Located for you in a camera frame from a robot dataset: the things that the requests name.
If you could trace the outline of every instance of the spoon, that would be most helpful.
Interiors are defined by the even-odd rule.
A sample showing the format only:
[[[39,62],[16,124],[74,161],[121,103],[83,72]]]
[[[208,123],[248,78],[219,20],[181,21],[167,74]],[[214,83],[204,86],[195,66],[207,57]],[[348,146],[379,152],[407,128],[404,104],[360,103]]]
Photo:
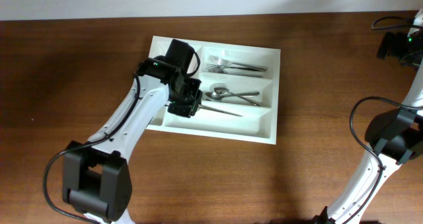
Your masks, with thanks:
[[[238,95],[238,96],[258,96],[258,95],[260,95],[260,92],[253,91],[253,92],[247,92],[247,93],[237,93],[236,95]],[[216,92],[206,92],[206,93],[204,93],[204,96],[205,96],[206,100],[210,100],[210,101],[214,101],[214,102],[221,102],[221,100],[223,98],[232,97],[232,96],[235,96],[235,95],[232,95],[232,94],[220,95]]]
[[[218,93],[220,95],[225,96],[225,95],[229,95],[230,94],[230,95],[233,95],[233,96],[237,96],[238,98],[241,98],[241,99],[243,99],[243,100],[245,100],[245,101],[247,101],[247,102],[249,102],[249,103],[251,103],[251,104],[253,104],[255,106],[261,106],[261,105],[259,105],[259,103],[255,102],[254,100],[251,100],[251,99],[248,99],[248,98],[244,98],[243,96],[239,96],[239,95],[236,95],[236,94],[232,93],[231,91],[229,91],[229,89],[227,88],[227,86],[224,83],[212,84],[210,86],[210,88],[214,92],[216,92],[216,93]]]

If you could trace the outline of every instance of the white wall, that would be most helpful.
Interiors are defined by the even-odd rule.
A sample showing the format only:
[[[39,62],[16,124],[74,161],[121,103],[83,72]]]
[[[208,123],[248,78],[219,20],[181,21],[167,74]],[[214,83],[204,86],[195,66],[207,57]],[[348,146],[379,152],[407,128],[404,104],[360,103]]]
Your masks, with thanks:
[[[0,20],[395,11],[423,0],[0,0]]]

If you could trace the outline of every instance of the brown wooden surface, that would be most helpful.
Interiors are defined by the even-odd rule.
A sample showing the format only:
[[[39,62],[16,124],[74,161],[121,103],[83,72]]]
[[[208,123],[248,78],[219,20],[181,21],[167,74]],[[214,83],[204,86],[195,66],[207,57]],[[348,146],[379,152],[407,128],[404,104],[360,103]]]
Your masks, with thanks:
[[[414,16],[415,12],[394,13]],[[392,13],[90,19],[0,24],[0,223],[78,223],[52,211],[41,189],[48,159],[85,141],[125,97],[153,35],[281,49],[277,145],[146,131],[130,162],[138,223],[264,223],[311,218],[343,191],[364,150],[348,128],[369,95],[402,101],[415,71],[378,60]],[[391,107],[363,105],[368,122]],[[423,220],[423,158],[395,173],[364,219]],[[49,179],[61,202],[61,161]]]

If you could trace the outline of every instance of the cutlery tray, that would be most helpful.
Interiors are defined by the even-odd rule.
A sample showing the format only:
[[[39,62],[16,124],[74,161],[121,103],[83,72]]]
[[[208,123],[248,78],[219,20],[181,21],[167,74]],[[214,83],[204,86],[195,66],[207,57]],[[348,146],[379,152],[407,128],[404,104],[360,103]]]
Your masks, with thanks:
[[[172,39],[154,36],[149,57],[165,55]],[[210,85],[214,83],[225,83],[232,93],[259,91],[259,96],[247,98],[262,106],[253,106],[237,97],[224,98],[221,102],[203,100],[204,106],[240,114],[242,117],[199,109],[191,118],[175,116],[167,112],[167,107],[163,107],[152,119],[147,129],[276,144],[280,50],[177,40],[189,43],[200,56],[200,68],[193,78],[201,80],[200,89],[203,93],[210,92]],[[211,73],[206,69],[207,63],[213,63],[210,56],[259,65],[268,69],[266,72],[260,72],[263,78]],[[195,66],[196,59],[193,57],[188,72],[193,71]]]

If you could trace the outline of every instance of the wood grain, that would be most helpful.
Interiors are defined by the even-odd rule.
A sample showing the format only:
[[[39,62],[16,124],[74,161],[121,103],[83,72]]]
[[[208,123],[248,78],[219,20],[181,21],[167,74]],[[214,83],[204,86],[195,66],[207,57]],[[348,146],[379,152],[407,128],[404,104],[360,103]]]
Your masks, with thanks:
[[[415,71],[375,57],[381,16],[319,13],[2,22],[1,223],[77,223],[52,211],[41,189],[48,159],[85,141],[125,97],[153,35],[279,48],[277,145],[146,131],[131,157],[130,213],[138,223],[265,223],[312,218],[343,191],[364,150],[348,129],[369,95],[401,101]],[[364,104],[356,127],[390,109]],[[420,223],[423,159],[404,165],[364,219]],[[48,182],[61,202],[61,161]]]

